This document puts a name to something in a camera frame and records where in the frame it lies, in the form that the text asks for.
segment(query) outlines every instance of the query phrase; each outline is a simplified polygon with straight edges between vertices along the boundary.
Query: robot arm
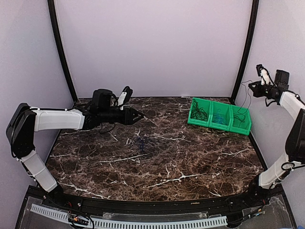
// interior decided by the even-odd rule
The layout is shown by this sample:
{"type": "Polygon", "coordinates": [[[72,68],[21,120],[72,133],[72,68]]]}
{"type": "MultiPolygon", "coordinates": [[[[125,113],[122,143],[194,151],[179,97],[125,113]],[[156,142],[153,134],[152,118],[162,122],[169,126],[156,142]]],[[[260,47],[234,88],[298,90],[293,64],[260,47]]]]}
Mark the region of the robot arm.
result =
{"type": "Polygon", "coordinates": [[[272,189],[281,183],[289,173],[297,167],[305,164],[305,105],[297,94],[288,91],[289,73],[277,70],[275,81],[270,78],[268,71],[260,64],[256,67],[261,81],[250,83],[249,87],[254,93],[254,97],[266,97],[274,99],[287,110],[295,120],[294,126],[288,136],[285,145],[285,152],[279,159],[265,172],[256,177],[252,183],[256,183],[255,193],[260,189],[272,189]]]}
{"type": "Polygon", "coordinates": [[[132,90],[125,87],[118,99],[111,91],[99,89],[94,91],[89,104],[74,109],[40,109],[20,104],[6,130],[12,156],[22,162],[30,176],[46,192],[60,191],[61,187],[35,151],[34,132],[52,129],[90,130],[101,123],[132,125],[142,119],[143,114],[131,107],[124,107],[131,94],[132,90]]]}

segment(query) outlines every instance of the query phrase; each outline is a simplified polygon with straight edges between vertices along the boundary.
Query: tangled wire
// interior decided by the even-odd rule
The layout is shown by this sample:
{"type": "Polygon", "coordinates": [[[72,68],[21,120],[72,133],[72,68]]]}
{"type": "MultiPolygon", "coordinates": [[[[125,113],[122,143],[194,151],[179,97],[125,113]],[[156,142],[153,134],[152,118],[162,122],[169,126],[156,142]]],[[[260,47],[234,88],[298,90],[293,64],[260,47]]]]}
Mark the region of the tangled wire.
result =
{"type": "Polygon", "coordinates": [[[155,146],[159,143],[160,141],[152,137],[149,130],[143,130],[130,141],[130,148],[139,148],[140,152],[143,153],[146,149],[151,147],[151,153],[153,153],[155,151],[155,146]]]}
{"type": "Polygon", "coordinates": [[[193,99],[193,108],[191,112],[191,118],[197,119],[201,121],[207,121],[208,120],[208,114],[204,111],[203,107],[198,106],[198,102],[193,99]]]}

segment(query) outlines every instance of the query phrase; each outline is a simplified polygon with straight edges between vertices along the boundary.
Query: black cable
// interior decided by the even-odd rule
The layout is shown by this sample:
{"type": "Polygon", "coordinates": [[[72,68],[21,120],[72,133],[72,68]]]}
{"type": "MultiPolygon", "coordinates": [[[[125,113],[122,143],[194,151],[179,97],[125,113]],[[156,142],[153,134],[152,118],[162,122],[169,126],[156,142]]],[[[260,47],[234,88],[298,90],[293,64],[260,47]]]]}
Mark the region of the black cable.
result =
{"type": "Polygon", "coordinates": [[[303,168],[303,167],[305,167],[305,165],[295,166],[295,163],[293,163],[293,162],[285,162],[285,163],[283,163],[283,164],[281,165],[281,169],[282,169],[283,171],[291,171],[292,169],[298,169],[298,168],[303,168]],[[284,168],[285,165],[292,165],[292,167],[290,167],[290,168],[284,168]]]}
{"type": "Polygon", "coordinates": [[[207,121],[208,114],[204,111],[203,107],[199,107],[198,102],[195,99],[193,99],[192,103],[193,103],[193,108],[191,111],[191,118],[201,121],[207,121]]]}
{"type": "Polygon", "coordinates": [[[110,131],[112,131],[112,130],[115,128],[115,123],[113,123],[113,127],[112,127],[110,130],[107,130],[107,131],[105,131],[105,132],[101,132],[102,128],[103,128],[103,125],[102,125],[102,123],[101,123],[101,129],[99,130],[99,134],[100,134],[100,135],[103,135],[103,134],[105,134],[105,133],[109,133],[110,131]]]}
{"type": "Polygon", "coordinates": [[[240,121],[239,127],[240,127],[240,125],[241,125],[242,123],[245,122],[245,119],[246,119],[246,115],[245,115],[245,114],[248,112],[248,110],[249,110],[249,108],[250,108],[250,105],[251,105],[251,102],[252,102],[251,95],[249,94],[250,88],[248,88],[248,90],[247,90],[247,87],[246,87],[246,85],[245,85],[245,83],[248,83],[248,82],[253,82],[253,81],[252,81],[252,80],[248,80],[248,81],[245,81],[245,82],[242,82],[242,83],[241,83],[241,85],[244,86],[246,97],[245,97],[245,99],[244,99],[243,104],[241,105],[241,107],[240,107],[239,110],[237,111],[237,113],[234,113],[234,114],[233,114],[233,118],[234,118],[234,119],[237,119],[238,121],[240,121]],[[250,103],[249,103],[248,107],[246,108],[246,111],[243,112],[243,113],[240,113],[240,110],[243,108],[245,102],[247,101],[248,96],[250,97],[250,103]]]}
{"type": "Polygon", "coordinates": [[[262,211],[264,206],[270,201],[270,199],[271,199],[271,191],[270,191],[270,189],[268,189],[268,191],[269,191],[268,199],[267,200],[263,199],[263,204],[260,207],[258,207],[256,210],[246,214],[244,217],[242,217],[240,219],[237,219],[237,220],[234,220],[232,222],[229,222],[229,224],[242,223],[242,222],[245,222],[248,219],[251,219],[251,218],[255,217],[256,214],[258,214],[260,211],[262,211]]]}
{"type": "Polygon", "coordinates": [[[90,216],[87,216],[86,213],[83,213],[83,212],[78,211],[78,210],[74,210],[74,209],[72,209],[72,208],[66,208],[66,207],[63,207],[63,206],[60,206],[60,205],[56,204],[56,203],[48,196],[47,193],[46,193],[45,197],[46,197],[49,201],[51,201],[54,205],[56,205],[57,207],[59,207],[60,209],[67,210],[67,211],[74,211],[74,212],[77,212],[77,213],[79,213],[80,216],[83,216],[83,217],[86,218],[87,220],[90,220],[91,223],[92,223],[92,228],[91,228],[91,229],[94,229],[94,221],[91,219],[90,216]]]}
{"type": "Polygon", "coordinates": [[[130,148],[137,146],[141,153],[144,152],[147,146],[153,147],[153,152],[155,151],[155,145],[159,144],[160,141],[154,137],[151,137],[151,132],[149,130],[142,130],[139,135],[135,136],[130,141],[130,148]]]}

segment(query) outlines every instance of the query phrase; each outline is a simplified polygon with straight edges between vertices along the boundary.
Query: black metal frame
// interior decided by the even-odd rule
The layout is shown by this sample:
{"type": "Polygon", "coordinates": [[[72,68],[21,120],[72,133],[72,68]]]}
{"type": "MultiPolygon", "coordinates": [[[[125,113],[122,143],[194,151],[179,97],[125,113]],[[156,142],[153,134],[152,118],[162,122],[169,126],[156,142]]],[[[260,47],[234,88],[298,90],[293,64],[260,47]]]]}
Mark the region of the black metal frame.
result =
{"type": "MultiPolygon", "coordinates": [[[[272,189],[272,196],[282,195],[292,226],[296,228],[295,219],[290,209],[288,200],[281,185],[272,189]]],[[[41,199],[46,206],[56,207],[57,205],[45,198],[45,192],[38,187],[29,186],[24,197],[15,229],[19,229],[22,221],[23,212],[29,197],[41,199]]],[[[242,210],[248,208],[243,202],[239,202],[234,208],[228,206],[228,198],[234,198],[239,195],[226,197],[216,197],[209,199],[172,201],[172,202],[136,202],[105,200],[96,198],[79,197],[75,195],[64,194],[65,199],[72,203],[73,209],[83,213],[95,216],[103,216],[104,213],[119,213],[133,215],[168,215],[168,214],[187,214],[207,212],[209,216],[219,215],[227,216],[228,219],[235,220],[242,216],[242,210]]]]}
{"type": "Polygon", "coordinates": [[[58,26],[58,22],[57,22],[54,0],[48,0],[48,6],[49,6],[50,19],[51,19],[52,28],[53,28],[53,34],[54,34],[54,38],[55,38],[55,42],[56,42],[56,46],[57,46],[57,52],[59,55],[59,59],[61,61],[62,70],[65,75],[71,97],[72,97],[73,101],[76,102],[78,100],[78,98],[77,98],[77,95],[75,92],[75,88],[74,88],[73,81],[72,81],[70,71],[68,68],[66,56],[65,56],[65,53],[63,50],[63,45],[61,42],[61,34],[59,31],[59,26],[58,26]]]}
{"type": "Polygon", "coordinates": [[[256,17],[257,17],[257,12],[258,12],[258,4],[259,0],[253,0],[252,2],[252,9],[251,9],[251,16],[250,16],[250,22],[249,22],[249,27],[248,27],[248,33],[247,33],[247,38],[246,42],[244,45],[244,53],[242,56],[242,61],[239,66],[236,82],[234,85],[234,89],[231,95],[231,102],[234,103],[235,99],[237,97],[240,85],[243,80],[244,76],[244,71],[246,69],[250,49],[251,49],[251,44],[252,44],[252,39],[253,39],[253,34],[254,34],[254,29],[255,29],[255,23],[256,23],[256,17]]]}

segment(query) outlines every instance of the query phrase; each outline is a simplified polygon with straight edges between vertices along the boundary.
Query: small blue object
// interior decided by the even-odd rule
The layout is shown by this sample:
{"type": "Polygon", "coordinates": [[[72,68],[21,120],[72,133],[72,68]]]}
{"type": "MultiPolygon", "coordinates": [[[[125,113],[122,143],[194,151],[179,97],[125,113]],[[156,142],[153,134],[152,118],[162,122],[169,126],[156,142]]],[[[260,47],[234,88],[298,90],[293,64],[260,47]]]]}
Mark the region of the small blue object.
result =
{"type": "Polygon", "coordinates": [[[222,124],[222,125],[226,125],[224,117],[220,114],[220,112],[221,112],[221,110],[218,109],[213,122],[218,123],[218,124],[222,124]]]}

